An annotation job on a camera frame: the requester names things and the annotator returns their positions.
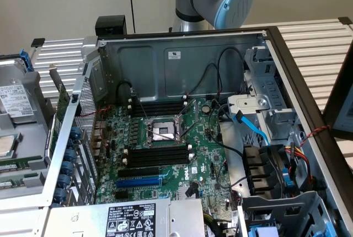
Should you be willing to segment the RAM slot white latches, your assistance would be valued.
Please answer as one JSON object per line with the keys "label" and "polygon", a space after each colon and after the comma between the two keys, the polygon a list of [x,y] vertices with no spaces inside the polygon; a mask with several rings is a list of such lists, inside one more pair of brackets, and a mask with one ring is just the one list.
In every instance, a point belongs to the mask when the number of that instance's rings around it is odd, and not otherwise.
{"label": "RAM slot white latches", "polygon": [[122,163],[128,168],[147,168],[155,166],[170,166],[189,164],[188,155],[127,155],[122,158]]}
{"label": "RAM slot white latches", "polygon": [[143,149],[129,149],[123,154],[127,159],[186,159],[188,158],[188,146],[164,146]]}
{"label": "RAM slot white latches", "polygon": [[158,105],[166,105],[166,106],[185,106],[188,102],[185,100],[162,100],[162,101],[140,101],[137,98],[128,98],[128,105],[139,105],[143,106],[158,106]]}
{"label": "RAM slot white latches", "polygon": [[142,107],[139,103],[131,105],[131,111],[134,117],[142,117],[144,112],[147,116],[175,115],[184,108],[183,101],[161,101],[161,102],[143,102]]}

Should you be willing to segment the CPU socket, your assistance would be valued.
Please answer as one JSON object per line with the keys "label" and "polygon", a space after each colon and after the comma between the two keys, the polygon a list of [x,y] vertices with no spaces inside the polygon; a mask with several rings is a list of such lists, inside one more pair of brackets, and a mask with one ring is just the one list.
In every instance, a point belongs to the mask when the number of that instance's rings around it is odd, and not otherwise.
{"label": "CPU socket", "polygon": [[185,144],[183,119],[178,116],[150,117],[143,121],[144,147],[179,146]]}

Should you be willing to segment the thin metal locking lever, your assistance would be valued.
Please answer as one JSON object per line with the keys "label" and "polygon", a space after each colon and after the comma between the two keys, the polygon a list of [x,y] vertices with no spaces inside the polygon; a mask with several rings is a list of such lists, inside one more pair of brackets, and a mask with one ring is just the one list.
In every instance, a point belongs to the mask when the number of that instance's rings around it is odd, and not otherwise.
{"label": "thin metal locking lever", "polygon": [[185,137],[187,136],[188,133],[190,133],[197,125],[199,124],[199,121],[195,121],[194,123],[192,123],[189,127],[187,127],[183,133],[180,135],[180,140],[182,141],[183,139],[185,139]]}
{"label": "thin metal locking lever", "polygon": [[140,105],[140,107],[141,107],[141,109],[142,109],[142,111],[143,111],[143,114],[144,114],[144,116],[145,116],[146,123],[147,123],[148,120],[149,120],[149,118],[148,118],[148,115],[147,115],[147,113],[146,113],[146,111],[145,111],[143,105],[142,105],[142,102],[141,102],[141,100],[140,100],[140,97],[138,96],[137,93],[136,93],[136,99],[137,99],[137,101],[138,101],[138,103],[139,103],[139,105]]}

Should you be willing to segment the green Dell motherboard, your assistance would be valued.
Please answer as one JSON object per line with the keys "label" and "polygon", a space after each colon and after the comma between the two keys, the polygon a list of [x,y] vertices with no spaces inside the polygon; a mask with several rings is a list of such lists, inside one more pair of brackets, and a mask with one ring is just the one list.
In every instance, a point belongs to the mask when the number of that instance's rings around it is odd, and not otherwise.
{"label": "green Dell motherboard", "polygon": [[[234,198],[227,187],[230,183],[226,162],[227,148],[221,144],[222,134],[218,120],[222,113],[211,108],[211,102],[198,99],[199,124],[185,137],[188,146],[189,164],[155,166],[160,173],[169,171],[160,186],[117,188],[117,172],[128,167],[122,156],[129,149],[150,148],[142,145],[143,121],[145,117],[132,117],[131,107],[113,106],[98,116],[95,126],[94,152],[99,170],[99,182],[95,197],[97,204],[127,201],[177,199],[179,187],[199,184],[199,199],[202,208],[215,218],[226,219],[235,208]],[[210,112],[204,114],[202,107],[208,105]],[[128,190],[129,199],[117,201],[116,191]]]}

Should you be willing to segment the open PC case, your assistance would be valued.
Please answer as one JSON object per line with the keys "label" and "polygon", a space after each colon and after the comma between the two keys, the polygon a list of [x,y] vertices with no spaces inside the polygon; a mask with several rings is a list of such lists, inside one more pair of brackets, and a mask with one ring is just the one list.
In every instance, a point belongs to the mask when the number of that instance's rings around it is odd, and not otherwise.
{"label": "open PC case", "polygon": [[[299,118],[295,138],[271,143],[228,98],[247,93],[246,50],[268,48]],[[191,34],[99,37],[82,46],[83,67],[74,88],[53,154],[47,181],[49,202],[44,231],[54,208],[92,206],[99,170],[94,152],[98,116],[113,106],[141,101],[205,99],[222,113],[218,120],[235,208],[226,219],[203,209],[205,237],[243,237],[238,207],[252,197],[243,164],[244,146],[284,145],[285,197],[315,191],[323,200],[338,237],[353,237],[353,176],[330,126],[276,28],[205,31]]]}

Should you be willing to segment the silver metal disk bay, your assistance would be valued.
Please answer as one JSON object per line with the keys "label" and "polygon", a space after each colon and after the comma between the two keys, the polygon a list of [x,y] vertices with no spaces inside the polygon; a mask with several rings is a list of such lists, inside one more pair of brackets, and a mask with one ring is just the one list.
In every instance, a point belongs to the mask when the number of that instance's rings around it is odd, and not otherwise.
{"label": "silver metal disk bay", "polygon": [[244,59],[248,67],[244,73],[247,93],[228,98],[231,114],[240,111],[271,143],[290,143],[296,136],[299,118],[270,50],[252,47],[246,50]]}

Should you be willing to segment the long black expansion slot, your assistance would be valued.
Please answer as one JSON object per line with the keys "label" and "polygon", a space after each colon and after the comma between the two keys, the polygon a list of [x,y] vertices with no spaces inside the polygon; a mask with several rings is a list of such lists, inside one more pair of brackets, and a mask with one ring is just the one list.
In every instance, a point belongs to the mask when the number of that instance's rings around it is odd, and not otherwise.
{"label": "long black expansion slot", "polygon": [[159,167],[127,168],[117,172],[118,178],[159,176]]}

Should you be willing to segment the black plug connector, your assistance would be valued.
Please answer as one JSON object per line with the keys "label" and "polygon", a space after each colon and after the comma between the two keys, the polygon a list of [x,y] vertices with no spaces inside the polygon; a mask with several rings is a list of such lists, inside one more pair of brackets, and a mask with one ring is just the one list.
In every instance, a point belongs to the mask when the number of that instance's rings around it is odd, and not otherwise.
{"label": "black plug connector", "polygon": [[185,195],[187,198],[190,198],[192,196],[195,196],[195,198],[199,198],[200,192],[199,192],[199,184],[197,182],[192,182],[190,186],[187,188],[185,191]]}

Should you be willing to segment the blue expansion slot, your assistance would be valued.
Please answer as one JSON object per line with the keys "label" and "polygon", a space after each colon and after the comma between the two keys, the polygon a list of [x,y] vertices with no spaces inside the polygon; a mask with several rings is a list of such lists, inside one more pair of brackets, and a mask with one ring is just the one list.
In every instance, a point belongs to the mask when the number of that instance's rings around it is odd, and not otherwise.
{"label": "blue expansion slot", "polygon": [[117,188],[160,186],[162,184],[162,180],[167,178],[168,175],[169,171],[166,173],[159,172],[159,176],[118,178],[115,185]]}

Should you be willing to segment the silver finned chipset heatsink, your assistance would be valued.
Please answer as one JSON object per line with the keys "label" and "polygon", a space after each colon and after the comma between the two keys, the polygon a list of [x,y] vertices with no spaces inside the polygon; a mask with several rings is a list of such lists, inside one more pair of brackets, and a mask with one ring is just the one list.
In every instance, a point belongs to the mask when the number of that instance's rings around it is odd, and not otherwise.
{"label": "silver finned chipset heatsink", "polygon": [[189,189],[188,186],[182,186],[178,188],[177,191],[177,199],[178,200],[192,200],[195,199],[195,194],[191,195],[191,196],[187,196],[186,192]]}

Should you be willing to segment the black fan shroud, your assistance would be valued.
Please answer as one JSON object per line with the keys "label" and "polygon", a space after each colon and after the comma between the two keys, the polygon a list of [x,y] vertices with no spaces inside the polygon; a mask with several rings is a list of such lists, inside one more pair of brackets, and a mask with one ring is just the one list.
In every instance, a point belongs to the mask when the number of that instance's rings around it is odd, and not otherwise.
{"label": "black fan shroud", "polygon": [[285,197],[284,145],[244,146],[243,164],[250,194],[267,200]]}

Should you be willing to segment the black box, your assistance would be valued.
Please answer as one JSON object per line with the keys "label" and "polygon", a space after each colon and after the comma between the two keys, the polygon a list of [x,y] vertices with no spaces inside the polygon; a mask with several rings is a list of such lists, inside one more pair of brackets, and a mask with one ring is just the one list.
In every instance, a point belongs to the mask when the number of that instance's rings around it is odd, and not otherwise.
{"label": "black box", "polygon": [[95,23],[96,36],[126,35],[126,19],[124,15],[99,16]]}

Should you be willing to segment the silver power supply unit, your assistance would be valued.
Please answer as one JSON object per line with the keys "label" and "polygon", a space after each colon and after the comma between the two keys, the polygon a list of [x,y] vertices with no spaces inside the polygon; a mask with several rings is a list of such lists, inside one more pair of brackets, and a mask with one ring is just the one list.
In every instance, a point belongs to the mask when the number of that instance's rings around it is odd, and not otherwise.
{"label": "silver power supply unit", "polygon": [[44,237],[205,237],[200,200],[54,208]]}

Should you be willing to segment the green graphics card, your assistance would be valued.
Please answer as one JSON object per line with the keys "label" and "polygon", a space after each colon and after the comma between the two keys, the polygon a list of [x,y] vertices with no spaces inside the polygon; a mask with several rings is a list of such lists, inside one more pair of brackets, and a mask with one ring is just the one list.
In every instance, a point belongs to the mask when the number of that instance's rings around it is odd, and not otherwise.
{"label": "green graphics card", "polygon": [[56,106],[56,113],[51,128],[51,136],[49,141],[49,159],[52,160],[56,148],[58,135],[62,127],[63,119],[69,104],[69,94],[65,85],[57,71],[57,67],[53,64],[50,65],[49,74],[58,90],[58,101]]}

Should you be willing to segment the grey perforated drive cage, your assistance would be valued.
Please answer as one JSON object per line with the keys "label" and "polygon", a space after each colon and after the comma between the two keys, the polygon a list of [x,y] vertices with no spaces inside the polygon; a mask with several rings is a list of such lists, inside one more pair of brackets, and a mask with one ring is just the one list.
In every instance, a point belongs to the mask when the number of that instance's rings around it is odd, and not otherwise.
{"label": "grey perforated drive cage", "polygon": [[338,237],[315,191],[276,200],[247,197],[238,207],[238,215],[243,237]]}

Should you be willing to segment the black framed monitor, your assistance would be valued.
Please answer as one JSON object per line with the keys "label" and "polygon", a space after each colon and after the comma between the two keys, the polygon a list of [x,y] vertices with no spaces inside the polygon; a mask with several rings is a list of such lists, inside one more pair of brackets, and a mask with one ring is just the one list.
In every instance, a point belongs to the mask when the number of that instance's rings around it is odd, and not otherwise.
{"label": "black framed monitor", "polygon": [[353,40],[325,105],[323,117],[353,172]]}

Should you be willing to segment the silver hard disk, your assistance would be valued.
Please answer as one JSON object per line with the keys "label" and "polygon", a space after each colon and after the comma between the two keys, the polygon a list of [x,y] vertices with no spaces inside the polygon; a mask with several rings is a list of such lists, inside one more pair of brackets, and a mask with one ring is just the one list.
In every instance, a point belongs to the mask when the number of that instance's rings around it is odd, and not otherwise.
{"label": "silver hard disk", "polygon": [[8,114],[14,124],[36,121],[33,102],[22,83],[26,73],[22,59],[0,60],[0,114]]}

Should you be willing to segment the silver CPU chip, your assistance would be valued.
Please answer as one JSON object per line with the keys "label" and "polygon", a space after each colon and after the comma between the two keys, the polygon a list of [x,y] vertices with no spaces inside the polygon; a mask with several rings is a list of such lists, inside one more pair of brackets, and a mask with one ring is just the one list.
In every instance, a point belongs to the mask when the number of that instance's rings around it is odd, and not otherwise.
{"label": "silver CPU chip", "polygon": [[0,137],[0,157],[7,157],[11,154],[16,139],[16,134]]}

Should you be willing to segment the blue plastic disk rail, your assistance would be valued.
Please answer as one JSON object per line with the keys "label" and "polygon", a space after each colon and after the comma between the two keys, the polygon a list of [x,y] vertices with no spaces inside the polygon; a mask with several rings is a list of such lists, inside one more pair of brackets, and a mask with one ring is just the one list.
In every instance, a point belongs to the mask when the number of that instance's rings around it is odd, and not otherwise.
{"label": "blue plastic disk rail", "polygon": [[31,62],[31,58],[30,58],[29,54],[26,51],[24,51],[24,49],[22,49],[19,53],[19,56],[24,61],[26,68],[27,68],[27,71],[33,72],[34,68],[33,68],[33,64]]}

